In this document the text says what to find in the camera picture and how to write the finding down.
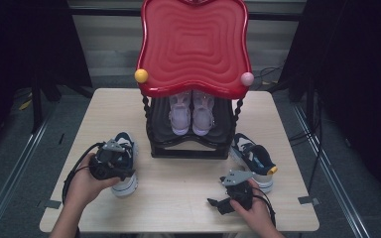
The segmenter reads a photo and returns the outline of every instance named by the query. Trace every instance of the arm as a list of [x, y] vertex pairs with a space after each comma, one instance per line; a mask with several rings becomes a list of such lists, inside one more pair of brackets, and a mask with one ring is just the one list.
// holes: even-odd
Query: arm
[[92, 156], [94, 154], [88, 154], [79, 165], [79, 169], [70, 183], [63, 209], [50, 237], [74, 237], [85, 207], [96, 199], [103, 189], [120, 182], [120, 178], [95, 179], [89, 169], [84, 168], [88, 166]]
[[[259, 185], [255, 180], [250, 179], [249, 183], [252, 187], [259, 188]], [[262, 193], [257, 189], [253, 189], [253, 193], [255, 195], [262, 196]], [[284, 237], [272, 224], [270, 214], [268, 212], [268, 207], [261, 199], [254, 197], [252, 208], [249, 210], [243, 208], [240, 203], [235, 200], [230, 200], [230, 204], [234, 210], [243, 217], [249, 227], [260, 237]]]

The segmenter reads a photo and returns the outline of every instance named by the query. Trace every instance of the shoe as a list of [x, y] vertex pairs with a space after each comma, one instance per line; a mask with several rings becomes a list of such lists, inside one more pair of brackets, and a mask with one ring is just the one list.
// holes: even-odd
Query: shoe
[[[132, 170], [134, 166], [134, 159], [138, 156], [138, 145], [127, 132], [119, 133], [115, 138], [113, 138], [113, 140], [125, 149], [125, 152], [120, 158], [119, 167]], [[133, 176], [112, 186], [111, 190], [116, 196], [125, 196], [134, 192], [137, 187], [138, 179], [136, 173], [134, 173]]]
[[277, 171], [277, 167], [272, 163], [263, 146], [256, 145], [245, 135], [237, 133], [231, 142], [230, 156], [246, 171], [255, 173], [253, 178], [263, 192], [267, 193], [272, 190], [272, 175]]
[[214, 97], [208, 93], [194, 90], [193, 97], [193, 132], [199, 136], [208, 134], [214, 125], [212, 108], [214, 107]]
[[173, 133], [178, 136], [188, 132], [191, 124], [191, 92], [184, 91], [169, 97], [170, 113], [169, 119], [172, 124]]

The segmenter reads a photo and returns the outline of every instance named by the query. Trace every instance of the pink ball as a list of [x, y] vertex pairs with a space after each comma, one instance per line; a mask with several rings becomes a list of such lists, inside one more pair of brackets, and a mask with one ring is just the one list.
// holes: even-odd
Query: pink ball
[[253, 76], [253, 74], [251, 72], [245, 72], [240, 77], [240, 80], [242, 81], [243, 85], [245, 85], [245, 86], [252, 85], [254, 79], [255, 79], [255, 77]]

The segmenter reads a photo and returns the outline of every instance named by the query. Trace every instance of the wooden table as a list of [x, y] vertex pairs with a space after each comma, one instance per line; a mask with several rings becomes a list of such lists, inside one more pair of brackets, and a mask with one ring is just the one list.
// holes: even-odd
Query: wooden table
[[[220, 215], [207, 198], [226, 198], [219, 178], [238, 166], [227, 160], [153, 159], [145, 130], [145, 112], [138, 89], [98, 89], [73, 142], [52, 200], [60, 200], [66, 175], [82, 153], [96, 142], [107, 141], [121, 131], [138, 143], [134, 168], [137, 190], [118, 198], [105, 189], [84, 210], [82, 232], [244, 232], [250, 229], [235, 212]], [[307, 196], [298, 165], [277, 108], [268, 92], [249, 91], [244, 99], [236, 132], [263, 145], [277, 165], [274, 187], [268, 194], [280, 231], [315, 231], [318, 218]], [[188, 142], [178, 147], [204, 148]], [[62, 210], [47, 208], [40, 228], [50, 232]]]

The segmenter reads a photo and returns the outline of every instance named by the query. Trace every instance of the red stool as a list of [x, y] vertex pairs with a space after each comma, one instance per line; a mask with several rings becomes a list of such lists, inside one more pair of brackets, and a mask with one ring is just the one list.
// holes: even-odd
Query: red stool
[[[253, 81], [245, 4], [242, 0], [146, 0], [141, 16], [144, 40], [135, 78], [144, 96], [152, 156], [226, 159], [242, 99]], [[168, 97], [186, 90], [215, 96], [215, 126], [205, 136], [172, 132]], [[234, 113], [232, 99], [238, 99]], [[189, 140], [214, 150], [166, 150]]]

